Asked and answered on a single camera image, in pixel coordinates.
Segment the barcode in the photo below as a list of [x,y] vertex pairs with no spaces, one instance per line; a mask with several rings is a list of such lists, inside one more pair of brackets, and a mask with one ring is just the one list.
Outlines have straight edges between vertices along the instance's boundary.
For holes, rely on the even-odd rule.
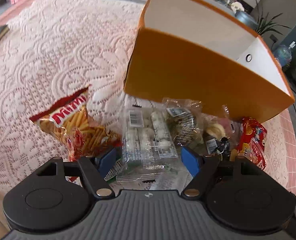
[[216,139],[211,139],[206,141],[207,151],[208,154],[211,154],[214,152],[214,150],[217,148]]
[[129,110],[129,119],[131,127],[144,127],[141,111]]
[[184,113],[189,112],[185,108],[167,108],[167,111],[172,117],[180,116]]
[[121,159],[115,162],[115,164],[112,166],[111,170],[108,172],[106,177],[104,178],[105,181],[108,181],[109,179],[112,179],[115,177],[121,170],[122,164],[121,164]]

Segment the logo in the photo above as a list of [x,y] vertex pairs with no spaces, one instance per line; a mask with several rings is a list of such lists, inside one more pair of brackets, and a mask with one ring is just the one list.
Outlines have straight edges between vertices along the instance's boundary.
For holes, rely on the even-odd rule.
[[86,97],[81,94],[75,100],[73,100],[70,104],[59,108],[55,112],[51,113],[49,120],[54,122],[57,127],[61,127],[63,122],[75,112],[80,111],[80,106],[85,105],[87,103]]
[[148,193],[146,193],[146,194],[145,194],[145,196],[146,196],[147,198],[150,198],[150,197],[152,197],[152,196],[153,196],[153,194],[152,194],[152,193],[150,193],[150,192],[148,192]]

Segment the mimi snack bag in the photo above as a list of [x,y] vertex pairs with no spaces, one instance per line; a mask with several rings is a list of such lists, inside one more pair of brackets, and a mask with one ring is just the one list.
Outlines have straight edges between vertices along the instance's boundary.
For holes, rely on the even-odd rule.
[[87,112],[88,87],[61,98],[49,110],[30,117],[43,132],[65,144],[69,161],[97,156],[108,146],[120,146],[121,136],[97,125],[90,127]]

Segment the orange box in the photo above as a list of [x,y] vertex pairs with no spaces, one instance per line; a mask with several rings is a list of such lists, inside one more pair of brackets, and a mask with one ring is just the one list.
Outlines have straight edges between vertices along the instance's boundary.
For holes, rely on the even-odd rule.
[[259,122],[294,103],[262,38],[204,0],[148,0],[124,81],[125,93],[203,102],[203,111]]

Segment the plastic packaging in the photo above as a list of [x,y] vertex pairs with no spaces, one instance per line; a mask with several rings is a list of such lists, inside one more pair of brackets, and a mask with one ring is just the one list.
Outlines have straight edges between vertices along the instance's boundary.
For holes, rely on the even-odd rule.
[[277,49],[273,52],[273,55],[279,61],[281,67],[284,67],[291,62],[291,47],[279,45]]
[[264,154],[263,149],[260,144],[254,138],[251,139],[249,143],[250,148],[248,149],[245,157],[251,160],[254,164],[256,164],[259,168],[264,170],[267,167],[267,158]]
[[258,167],[264,170],[267,166],[267,158],[264,155],[267,130],[254,118],[243,118],[243,132],[239,145],[232,150],[230,161],[236,156],[245,156]]
[[208,154],[225,154],[238,145],[240,124],[230,120],[227,106],[223,106],[224,118],[207,116],[205,118],[204,141]]
[[186,146],[192,140],[202,140],[202,103],[190,99],[164,98],[164,113],[170,135],[176,146]]
[[178,175],[180,161],[162,111],[132,107],[123,112],[124,169],[117,181],[152,180]]
[[92,127],[87,111],[88,87],[59,99],[50,109],[30,117],[40,129],[69,149],[69,161],[97,156],[109,146],[121,145],[121,135],[104,126]]

